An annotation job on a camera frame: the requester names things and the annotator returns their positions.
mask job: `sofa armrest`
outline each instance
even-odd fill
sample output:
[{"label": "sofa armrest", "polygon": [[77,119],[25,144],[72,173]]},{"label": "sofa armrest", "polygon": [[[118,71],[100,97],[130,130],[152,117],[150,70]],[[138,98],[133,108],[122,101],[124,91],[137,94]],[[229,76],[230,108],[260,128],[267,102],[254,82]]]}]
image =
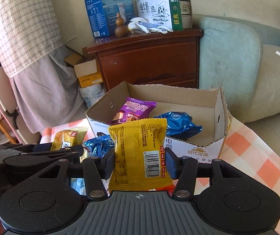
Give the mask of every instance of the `sofa armrest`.
[{"label": "sofa armrest", "polygon": [[204,30],[200,39],[199,88],[224,88],[231,114],[245,121],[255,93],[263,42],[252,28],[196,15],[193,25]]}]

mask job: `barcode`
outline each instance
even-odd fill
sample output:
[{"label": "barcode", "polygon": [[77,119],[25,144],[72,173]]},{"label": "barcode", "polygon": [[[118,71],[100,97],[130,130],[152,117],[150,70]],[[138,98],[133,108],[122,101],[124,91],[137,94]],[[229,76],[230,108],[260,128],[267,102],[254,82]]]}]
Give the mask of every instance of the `barcode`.
[{"label": "barcode", "polygon": [[152,178],[160,176],[159,151],[147,151],[143,153],[145,177]]},{"label": "barcode", "polygon": [[91,81],[92,84],[97,83],[97,82],[101,82],[102,80],[95,80],[95,81]]}]

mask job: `yellow snack package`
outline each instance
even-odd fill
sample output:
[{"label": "yellow snack package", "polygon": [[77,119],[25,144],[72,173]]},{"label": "yellow snack package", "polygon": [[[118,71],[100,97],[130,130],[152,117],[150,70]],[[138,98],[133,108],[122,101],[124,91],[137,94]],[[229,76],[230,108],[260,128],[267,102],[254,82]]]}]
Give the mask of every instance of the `yellow snack package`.
[{"label": "yellow snack package", "polygon": [[113,190],[146,191],[172,185],[165,166],[165,118],[147,118],[110,126],[115,142],[115,168],[109,183]]},{"label": "yellow snack package", "polygon": [[81,145],[85,135],[87,134],[87,131],[88,128],[77,127],[62,130],[56,133],[52,143],[51,151],[60,150],[61,148],[65,147]]}]

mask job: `checkered tablecloth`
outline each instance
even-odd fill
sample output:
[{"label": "checkered tablecloth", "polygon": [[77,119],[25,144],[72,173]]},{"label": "checkered tablecloth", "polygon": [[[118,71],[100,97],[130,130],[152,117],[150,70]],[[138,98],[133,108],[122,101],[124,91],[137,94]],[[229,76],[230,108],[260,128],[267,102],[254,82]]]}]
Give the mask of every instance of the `checkered tablecloth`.
[{"label": "checkered tablecloth", "polygon": [[[85,140],[93,138],[87,119],[45,129],[41,143],[52,142],[55,133],[68,128],[87,127]],[[280,196],[280,157],[254,131],[233,118],[219,158],[273,189]],[[198,179],[195,193],[209,186],[209,179]],[[280,221],[276,231],[280,234]]]}]

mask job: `metal screw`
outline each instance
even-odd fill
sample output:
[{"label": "metal screw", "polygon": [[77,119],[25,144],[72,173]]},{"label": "metal screw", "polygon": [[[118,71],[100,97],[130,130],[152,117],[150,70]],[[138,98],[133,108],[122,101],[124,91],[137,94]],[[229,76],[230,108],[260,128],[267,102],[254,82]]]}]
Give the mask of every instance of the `metal screw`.
[{"label": "metal screw", "polygon": [[190,193],[187,190],[179,190],[175,192],[175,195],[179,198],[187,198],[190,196]]},{"label": "metal screw", "polygon": [[90,192],[90,196],[93,198],[100,198],[104,196],[104,192],[101,190],[93,190]]}]

